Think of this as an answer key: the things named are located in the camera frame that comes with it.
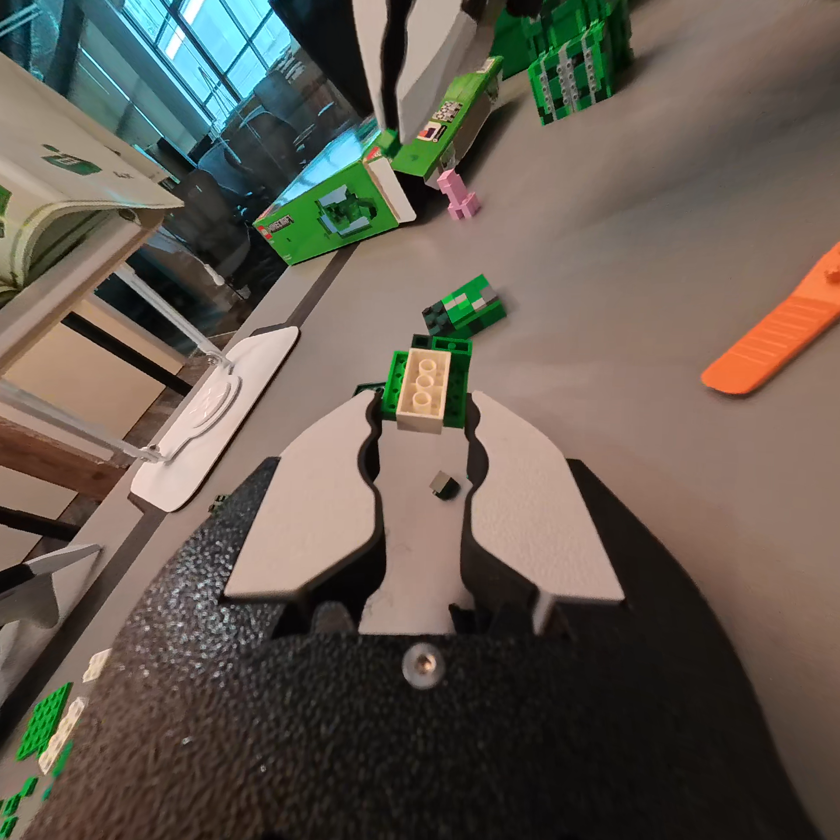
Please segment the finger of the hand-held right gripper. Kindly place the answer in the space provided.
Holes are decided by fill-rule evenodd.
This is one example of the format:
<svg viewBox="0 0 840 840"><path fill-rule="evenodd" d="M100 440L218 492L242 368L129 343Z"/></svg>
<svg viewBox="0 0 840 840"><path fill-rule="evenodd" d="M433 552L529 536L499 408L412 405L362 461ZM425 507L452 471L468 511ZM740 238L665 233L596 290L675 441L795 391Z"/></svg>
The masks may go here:
<svg viewBox="0 0 840 840"><path fill-rule="evenodd" d="M381 130L396 130L395 117L386 116L383 49L388 25L386 1L352 1L353 21L367 88L377 123Z"/></svg>
<svg viewBox="0 0 840 840"><path fill-rule="evenodd" d="M411 142L455 78L477 22L460 1L417 1L397 34L402 52L394 83L399 141Z"/></svg>

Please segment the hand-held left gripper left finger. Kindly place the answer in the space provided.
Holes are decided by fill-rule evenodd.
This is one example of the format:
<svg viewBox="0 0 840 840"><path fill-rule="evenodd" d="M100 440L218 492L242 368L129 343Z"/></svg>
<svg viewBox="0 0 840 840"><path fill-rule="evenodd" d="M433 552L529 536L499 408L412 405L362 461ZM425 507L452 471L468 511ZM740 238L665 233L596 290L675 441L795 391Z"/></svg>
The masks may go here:
<svg viewBox="0 0 840 840"><path fill-rule="evenodd" d="M354 633L383 583L381 404L361 392L280 454L224 588L225 603L282 605L277 635Z"/></svg>

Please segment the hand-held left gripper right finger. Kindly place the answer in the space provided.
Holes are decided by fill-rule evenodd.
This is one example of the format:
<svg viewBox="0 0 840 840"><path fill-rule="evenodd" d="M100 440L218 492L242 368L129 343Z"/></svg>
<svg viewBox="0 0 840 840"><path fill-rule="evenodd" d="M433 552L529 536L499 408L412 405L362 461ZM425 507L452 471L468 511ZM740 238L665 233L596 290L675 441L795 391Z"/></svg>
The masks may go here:
<svg viewBox="0 0 840 840"><path fill-rule="evenodd" d="M474 599L461 632L546 634L559 604L626 596L559 447L483 392L467 396L461 580Z"/></svg>

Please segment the green and white lego assembly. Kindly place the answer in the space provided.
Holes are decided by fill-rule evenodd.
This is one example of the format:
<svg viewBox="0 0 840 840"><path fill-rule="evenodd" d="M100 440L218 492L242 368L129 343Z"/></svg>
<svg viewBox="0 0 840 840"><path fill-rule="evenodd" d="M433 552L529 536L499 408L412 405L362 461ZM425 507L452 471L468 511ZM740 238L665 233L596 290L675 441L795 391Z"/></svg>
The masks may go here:
<svg viewBox="0 0 840 840"><path fill-rule="evenodd" d="M381 416L404 431L440 434L463 428L472 342L415 334L396 351L381 398Z"/></svg>

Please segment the pink lego pig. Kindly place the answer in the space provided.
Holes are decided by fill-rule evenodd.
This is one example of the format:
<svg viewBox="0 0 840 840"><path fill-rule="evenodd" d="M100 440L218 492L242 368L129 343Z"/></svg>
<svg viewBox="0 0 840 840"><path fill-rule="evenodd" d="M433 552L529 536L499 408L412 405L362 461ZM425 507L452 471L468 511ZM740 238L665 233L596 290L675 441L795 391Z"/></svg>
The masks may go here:
<svg viewBox="0 0 840 840"><path fill-rule="evenodd" d="M448 198L448 213L455 219L474 217L480 210L480 201L475 192L470 192L455 169L445 170L438 178L440 191Z"/></svg>

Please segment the large green lego creeper build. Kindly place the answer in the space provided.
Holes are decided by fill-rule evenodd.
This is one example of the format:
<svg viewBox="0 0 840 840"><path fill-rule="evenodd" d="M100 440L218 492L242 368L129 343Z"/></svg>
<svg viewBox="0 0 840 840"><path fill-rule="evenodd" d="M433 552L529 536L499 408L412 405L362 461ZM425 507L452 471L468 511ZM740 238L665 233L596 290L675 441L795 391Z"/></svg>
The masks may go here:
<svg viewBox="0 0 840 840"><path fill-rule="evenodd" d="M627 1L504 2L490 55L526 73L542 125L609 99L634 60Z"/></svg>

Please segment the green lego set box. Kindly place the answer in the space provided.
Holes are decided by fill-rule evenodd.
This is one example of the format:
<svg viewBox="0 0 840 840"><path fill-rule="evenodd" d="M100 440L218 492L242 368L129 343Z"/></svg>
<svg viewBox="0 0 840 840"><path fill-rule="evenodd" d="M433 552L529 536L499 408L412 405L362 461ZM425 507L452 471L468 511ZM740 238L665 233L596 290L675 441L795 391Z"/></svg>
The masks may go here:
<svg viewBox="0 0 840 840"><path fill-rule="evenodd" d="M457 77L417 137L388 159L373 117L331 141L254 223L289 266L415 221L491 111L503 58Z"/></svg>

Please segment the small green lego creeper head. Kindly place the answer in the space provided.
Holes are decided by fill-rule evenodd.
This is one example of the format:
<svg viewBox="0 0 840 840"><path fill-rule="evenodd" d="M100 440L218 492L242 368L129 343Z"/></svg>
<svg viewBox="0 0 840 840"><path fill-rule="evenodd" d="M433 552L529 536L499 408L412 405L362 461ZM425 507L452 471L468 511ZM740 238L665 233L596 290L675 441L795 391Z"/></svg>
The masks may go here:
<svg viewBox="0 0 840 840"><path fill-rule="evenodd" d="M468 340L507 316L505 305L483 274L423 310L430 336Z"/></svg>

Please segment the orange lego brick separator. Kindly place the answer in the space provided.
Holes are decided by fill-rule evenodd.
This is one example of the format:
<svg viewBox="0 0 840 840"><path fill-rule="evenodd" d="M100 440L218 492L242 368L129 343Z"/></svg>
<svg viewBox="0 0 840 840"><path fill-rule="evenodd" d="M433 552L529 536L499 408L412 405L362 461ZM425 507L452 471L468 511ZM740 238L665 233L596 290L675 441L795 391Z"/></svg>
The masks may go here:
<svg viewBox="0 0 840 840"><path fill-rule="evenodd" d="M701 383L730 396L757 391L839 320L839 244L792 293L701 374Z"/></svg>

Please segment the open lego instruction booklet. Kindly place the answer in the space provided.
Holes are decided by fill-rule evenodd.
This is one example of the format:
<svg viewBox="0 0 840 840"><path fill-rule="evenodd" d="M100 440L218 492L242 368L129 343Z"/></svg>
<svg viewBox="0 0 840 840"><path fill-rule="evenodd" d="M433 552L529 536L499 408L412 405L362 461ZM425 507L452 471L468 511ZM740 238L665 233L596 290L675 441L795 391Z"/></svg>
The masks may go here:
<svg viewBox="0 0 840 840"><path fill-rule="evenodd" d="M146 164L2 55L1 306L119 215L181 207Z"/></svg>

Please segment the pile of loose green lego pieces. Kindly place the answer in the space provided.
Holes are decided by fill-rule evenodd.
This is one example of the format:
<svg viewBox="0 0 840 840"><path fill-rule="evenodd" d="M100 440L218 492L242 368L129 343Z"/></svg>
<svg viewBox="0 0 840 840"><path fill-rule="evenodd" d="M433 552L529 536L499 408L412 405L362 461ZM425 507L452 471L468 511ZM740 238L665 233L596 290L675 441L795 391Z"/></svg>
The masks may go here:
<svg viewBox="0 0 840 840"><path fill-rule="evenodd" d="M23 733L9 754L11 768L2 767L2 838L23 838L30 820L48 800L110 654L110 648L93 654L79 679L51 691L25 718Z"/></svg>

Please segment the acrylic book stand white base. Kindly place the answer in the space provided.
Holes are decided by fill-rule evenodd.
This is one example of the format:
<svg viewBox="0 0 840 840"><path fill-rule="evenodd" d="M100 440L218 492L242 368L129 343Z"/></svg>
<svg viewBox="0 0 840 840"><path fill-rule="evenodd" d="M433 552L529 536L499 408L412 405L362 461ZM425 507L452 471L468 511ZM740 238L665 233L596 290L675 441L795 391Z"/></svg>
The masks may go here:
<svg viewBox="0 0 840 840"><path fill-rule="evenodd" d="M158 444L133 446L108 431L73 416L48 401L2 380L2 402L97 445L122 452L143 465L132 492L165 512L181 509L213 470L263 391L294 349L298 326L256 332L221 351L183 315L151 289L126 264L117 268L121 280L172 322L215 363Z"/></svg>

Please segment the wooden side table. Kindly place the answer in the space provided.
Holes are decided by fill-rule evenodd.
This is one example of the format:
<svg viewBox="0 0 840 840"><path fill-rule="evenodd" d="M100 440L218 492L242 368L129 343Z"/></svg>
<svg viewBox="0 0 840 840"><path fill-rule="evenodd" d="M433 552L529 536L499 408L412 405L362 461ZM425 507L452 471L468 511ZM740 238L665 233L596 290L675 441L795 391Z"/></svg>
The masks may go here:
<svg viewBox="0 0 840 840"><path fill-rule="evenodd" d="M103 500L126 468L2 417L1 466Z"/></svg>

